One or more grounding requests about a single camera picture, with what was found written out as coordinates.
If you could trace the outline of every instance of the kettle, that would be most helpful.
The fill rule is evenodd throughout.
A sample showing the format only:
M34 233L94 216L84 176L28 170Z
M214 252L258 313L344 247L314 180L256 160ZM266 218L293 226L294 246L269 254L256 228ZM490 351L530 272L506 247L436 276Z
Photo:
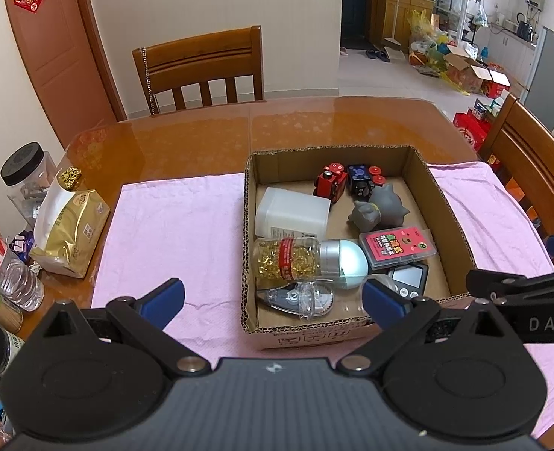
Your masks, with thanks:
M524 18L523 22L519 20L520 15L523 16ZM525 41L531 42L534 36L534 27L532 27L532 25L526 20L524 14L522 13L517 14L517 23L519 24L519 26L517 27L517 37Z

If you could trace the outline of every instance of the dining table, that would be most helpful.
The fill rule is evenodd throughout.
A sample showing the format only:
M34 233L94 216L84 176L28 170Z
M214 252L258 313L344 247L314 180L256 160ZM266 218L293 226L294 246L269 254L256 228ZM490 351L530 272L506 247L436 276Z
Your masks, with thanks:
M431 102L312 97L187 109L101 126L74 138L59 167L82 170L86 188L97 190L113 211L125 184L241 173L254 151L364 144L411 145L436 165L478 160ZM111 220L110 214L83 279L43 272L43 302L25 313L18 336L27 339L55 301L91 306ZM539 440L552 449L554 425Z

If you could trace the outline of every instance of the refrigerator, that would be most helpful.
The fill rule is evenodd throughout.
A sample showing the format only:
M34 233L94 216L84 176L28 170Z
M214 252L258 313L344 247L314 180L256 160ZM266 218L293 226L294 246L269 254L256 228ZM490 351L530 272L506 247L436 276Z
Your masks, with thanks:
M554 31L551 29L545 28L538 38L520 101L548 130L554 129Z

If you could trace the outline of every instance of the toy figure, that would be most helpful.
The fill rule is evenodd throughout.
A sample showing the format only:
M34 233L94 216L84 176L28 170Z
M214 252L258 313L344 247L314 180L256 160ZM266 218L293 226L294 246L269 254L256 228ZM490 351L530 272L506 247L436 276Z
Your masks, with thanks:
M344 194L348 174L339 163L331 163L325 166L324 171L315 180L315 197L328 198L331 203L336 203Z
M353 197L368 200L375 185L383 186L386 179L381 176L381 168L366 165L348 166L348 176L350 177L350 194Z
M354 202L354 210L348 220L358 227L361 233L380 228L402 227L404 216L410 213L402 205L400 197L393 192L388 183L383 188L374 188L369 202Z

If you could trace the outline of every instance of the water bottle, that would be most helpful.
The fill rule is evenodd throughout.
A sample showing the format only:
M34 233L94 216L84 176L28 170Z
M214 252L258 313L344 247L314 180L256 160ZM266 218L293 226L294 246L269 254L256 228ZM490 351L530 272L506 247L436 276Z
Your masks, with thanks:
M5 297L32 312L43 301L44 287L36 275L20 261L0 238L0 292Z

